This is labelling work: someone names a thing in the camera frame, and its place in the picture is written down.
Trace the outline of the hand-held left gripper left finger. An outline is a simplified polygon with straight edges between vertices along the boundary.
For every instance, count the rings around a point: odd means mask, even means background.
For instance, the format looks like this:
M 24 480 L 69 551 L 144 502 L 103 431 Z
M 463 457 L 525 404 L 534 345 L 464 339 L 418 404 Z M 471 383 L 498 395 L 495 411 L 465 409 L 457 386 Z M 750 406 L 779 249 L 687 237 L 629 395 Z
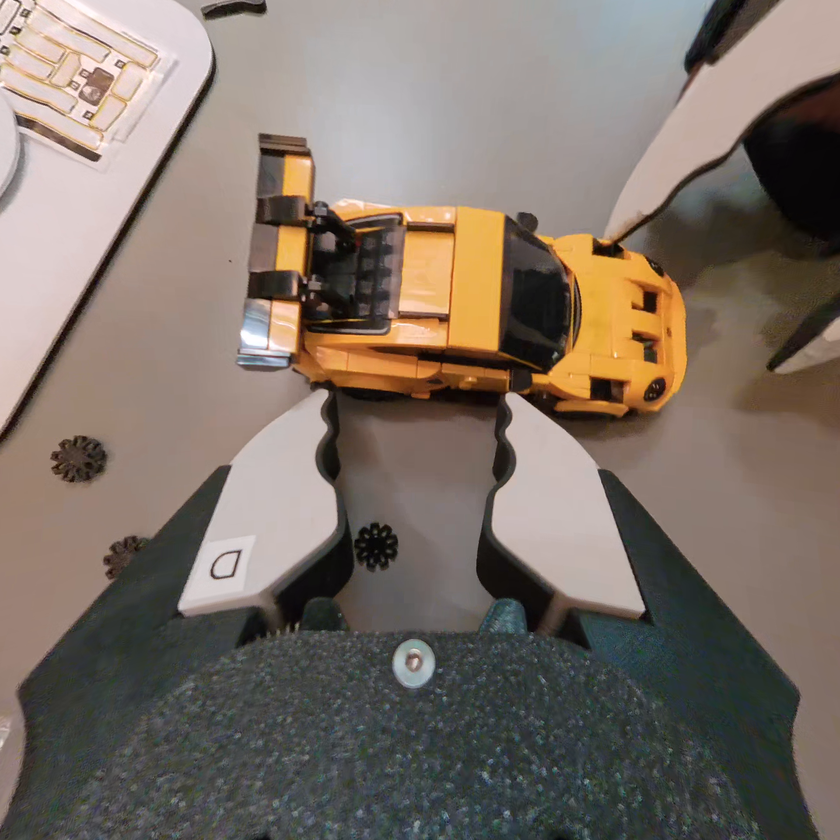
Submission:
M 178 611 L 193 617 L 256 607 L 302 618 L 354 570 L 352 534 L 335 483 L 338 404 L 313 391 L 234 457 L 185 583 Z

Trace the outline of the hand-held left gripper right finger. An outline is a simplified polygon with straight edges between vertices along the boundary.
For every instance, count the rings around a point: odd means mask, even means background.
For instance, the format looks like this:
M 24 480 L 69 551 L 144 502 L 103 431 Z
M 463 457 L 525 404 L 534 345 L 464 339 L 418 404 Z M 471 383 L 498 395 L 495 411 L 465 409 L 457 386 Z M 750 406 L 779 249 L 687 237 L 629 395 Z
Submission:
M 563 621 L 571 610 L 642 618 L 644 599 L 594 459 L 516 394 L 500 399 L 495 436 L 495 484 L 477 550 L 485 590 L 518 601 L 529 621 Z

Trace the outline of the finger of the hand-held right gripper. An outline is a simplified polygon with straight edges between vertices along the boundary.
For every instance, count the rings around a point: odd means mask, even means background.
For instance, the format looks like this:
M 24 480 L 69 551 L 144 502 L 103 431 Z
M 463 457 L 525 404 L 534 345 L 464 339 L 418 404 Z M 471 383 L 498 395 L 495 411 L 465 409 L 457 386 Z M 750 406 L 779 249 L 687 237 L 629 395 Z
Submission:
M 702 65 L 630 174 L 604 239 L 624 240 L 725 161 L 767 114 L 837 78 L 838 35 L 838 1 L 779 2 L 724 56 Z
M 835 295 L 804 319 L 774 353 L 766 369 L 788 375 L 838 358 L 839 295 Z

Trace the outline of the yellow and black lego car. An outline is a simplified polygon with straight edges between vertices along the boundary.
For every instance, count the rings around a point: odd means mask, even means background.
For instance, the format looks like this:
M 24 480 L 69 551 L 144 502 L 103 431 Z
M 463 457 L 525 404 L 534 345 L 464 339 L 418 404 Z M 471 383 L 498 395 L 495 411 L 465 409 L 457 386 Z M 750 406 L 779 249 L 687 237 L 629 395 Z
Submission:
M 664 268 L 529 213 L 314 198 L 303 138 L 262 133 L 237 364 L 361 398 L 517 393 L 558 414 L 656 413 L 687 370 Z

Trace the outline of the black lego wheel rim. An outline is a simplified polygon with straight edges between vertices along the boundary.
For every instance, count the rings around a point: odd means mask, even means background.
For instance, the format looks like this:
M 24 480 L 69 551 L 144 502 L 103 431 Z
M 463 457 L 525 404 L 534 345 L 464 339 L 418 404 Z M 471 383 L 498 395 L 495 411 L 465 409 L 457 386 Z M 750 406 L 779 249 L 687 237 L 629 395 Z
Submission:
M 88 483 L 105 472 L 109 453 L 98 439 L 76 435 L 61 440 L 50 460 L 52 473 L 62 481 Z
M 102 559 L 102 565 L 107 580 L 116 580 L 129 566 L 136 554 L 142 551 L 150 540 L 138 535 L 129 535 L 111 543 L 107 554 Z
M 396 561 L 399 540 L 388 523 L 373 521 L 364 525 L 353 540 L 356 562 L 369 572 L 387 571 Z

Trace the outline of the lego sticker sheet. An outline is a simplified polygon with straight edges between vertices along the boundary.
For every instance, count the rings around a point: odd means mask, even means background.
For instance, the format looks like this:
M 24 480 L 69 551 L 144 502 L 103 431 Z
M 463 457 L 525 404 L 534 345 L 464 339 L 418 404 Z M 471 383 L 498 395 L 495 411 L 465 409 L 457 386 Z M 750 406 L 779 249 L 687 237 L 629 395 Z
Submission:
M 106 170 L 177 58 L 78 2 L 2 1 L 1 87 L 21 136 Z

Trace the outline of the white monitor stand base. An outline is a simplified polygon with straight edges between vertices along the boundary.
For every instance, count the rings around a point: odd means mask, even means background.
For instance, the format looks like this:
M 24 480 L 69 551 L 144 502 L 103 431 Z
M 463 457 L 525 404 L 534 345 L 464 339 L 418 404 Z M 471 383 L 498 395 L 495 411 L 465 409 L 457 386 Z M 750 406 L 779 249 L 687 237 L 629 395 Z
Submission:
M 2 93 L 1 421 L 16 423 L 211 80 L 204 26 L 179 2 L 78 2 L 178 64 L 106 170 L 18 132 Z

